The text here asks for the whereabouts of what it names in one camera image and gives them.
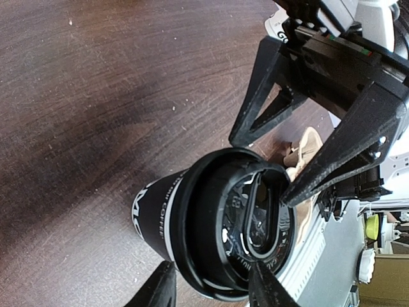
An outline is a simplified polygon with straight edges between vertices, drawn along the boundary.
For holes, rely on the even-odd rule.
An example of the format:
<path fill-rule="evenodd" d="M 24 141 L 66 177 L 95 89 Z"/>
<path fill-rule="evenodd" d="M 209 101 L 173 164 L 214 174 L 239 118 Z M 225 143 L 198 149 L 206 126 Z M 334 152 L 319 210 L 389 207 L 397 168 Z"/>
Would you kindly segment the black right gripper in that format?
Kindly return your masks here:
<path fill-rule="evenodd" d="M 280 198 L 295 207 L 312 195 L 382 163 L 408 127 L 408 63 L 361 35 L 335 36 L 288 17 L 288 41 L 264 37 L 229 135 L 247 146 L 308 98 L 343 118 Z"/>

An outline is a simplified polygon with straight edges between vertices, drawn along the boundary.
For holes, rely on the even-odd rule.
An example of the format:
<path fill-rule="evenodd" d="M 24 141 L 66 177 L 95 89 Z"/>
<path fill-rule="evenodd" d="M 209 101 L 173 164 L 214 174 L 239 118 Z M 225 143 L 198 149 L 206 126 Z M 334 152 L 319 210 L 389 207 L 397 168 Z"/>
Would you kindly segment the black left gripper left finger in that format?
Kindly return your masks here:
<path fill-rule="evenodd" d="M 125 307 L 173 307 L 176 296 L 176 267 L 164 260 Z"/>

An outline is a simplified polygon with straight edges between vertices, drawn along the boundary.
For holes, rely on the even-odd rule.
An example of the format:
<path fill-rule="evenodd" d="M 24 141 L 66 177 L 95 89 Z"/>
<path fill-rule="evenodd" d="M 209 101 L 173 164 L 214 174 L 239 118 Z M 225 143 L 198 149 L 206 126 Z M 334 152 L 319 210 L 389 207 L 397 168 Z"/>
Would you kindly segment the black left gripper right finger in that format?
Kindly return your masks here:
<path fill-rule="evenodd" d="M 264 262 L 254 262 L 250 269 L 249 306 L 300 307 Z"/>

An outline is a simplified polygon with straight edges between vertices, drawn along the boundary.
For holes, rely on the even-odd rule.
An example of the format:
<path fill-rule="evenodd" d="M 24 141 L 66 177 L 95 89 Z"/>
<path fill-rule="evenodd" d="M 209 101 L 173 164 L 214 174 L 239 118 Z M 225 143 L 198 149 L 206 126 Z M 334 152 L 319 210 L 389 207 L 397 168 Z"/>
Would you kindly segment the black paper coffee cup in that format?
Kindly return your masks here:
<path fill-rule="evenodd" d="M 132 221 L 137 234 L 163 259 L 174 261 L 171 244 L 171 211 L 186 171 L 150 182 L 135 196 Z"/>

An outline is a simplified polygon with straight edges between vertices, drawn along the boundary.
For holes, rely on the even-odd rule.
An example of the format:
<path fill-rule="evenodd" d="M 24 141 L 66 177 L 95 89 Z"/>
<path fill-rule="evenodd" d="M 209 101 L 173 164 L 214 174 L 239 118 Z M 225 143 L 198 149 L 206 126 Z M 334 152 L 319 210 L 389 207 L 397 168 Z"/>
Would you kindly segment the black plastic cup lid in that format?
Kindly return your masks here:
<path fill-rule="evenodd" d="M 170 215 L 170 240 L 185 281 L 205 297 L 242 301 L 262 262 L 276 276 L 295 247 L 295 211 L 279 203 L 285 169 L 244 148 L 200 158 L 182 176 Z"/>

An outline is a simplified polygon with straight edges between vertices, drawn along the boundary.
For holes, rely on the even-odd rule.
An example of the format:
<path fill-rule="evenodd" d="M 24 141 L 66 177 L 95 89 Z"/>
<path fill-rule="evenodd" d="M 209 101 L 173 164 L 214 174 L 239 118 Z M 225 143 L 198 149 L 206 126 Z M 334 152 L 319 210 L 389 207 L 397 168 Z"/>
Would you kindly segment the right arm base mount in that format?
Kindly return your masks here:
<path fill-rule="evenodd" d="M 374 202 L 392 194 L 392 191 L 384 188 L 384 183 L 377 166 L 331 185 L 319 194 L 316 201 L 321 217 L 328 222 L 336 211 L 342 212 L 341 202 L 344 200 Z"/>

